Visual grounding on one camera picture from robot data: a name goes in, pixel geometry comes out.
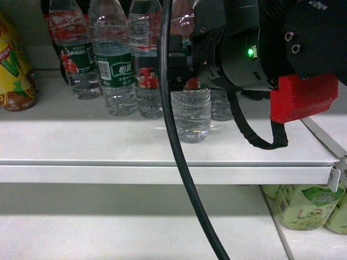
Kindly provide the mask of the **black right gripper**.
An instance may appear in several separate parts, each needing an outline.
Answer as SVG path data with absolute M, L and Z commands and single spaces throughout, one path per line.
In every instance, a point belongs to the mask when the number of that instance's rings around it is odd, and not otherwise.
M 183 90 L 195 77 L 210 88 L 228 92 L 278 88 L 279 55 L 260 27 L 236 34 L 227 27 L 216 28 L 205 36 L 193 36 L 186 47 L 179 40 L 180 36 L 170 35 L 168 87 L 172 92 Z

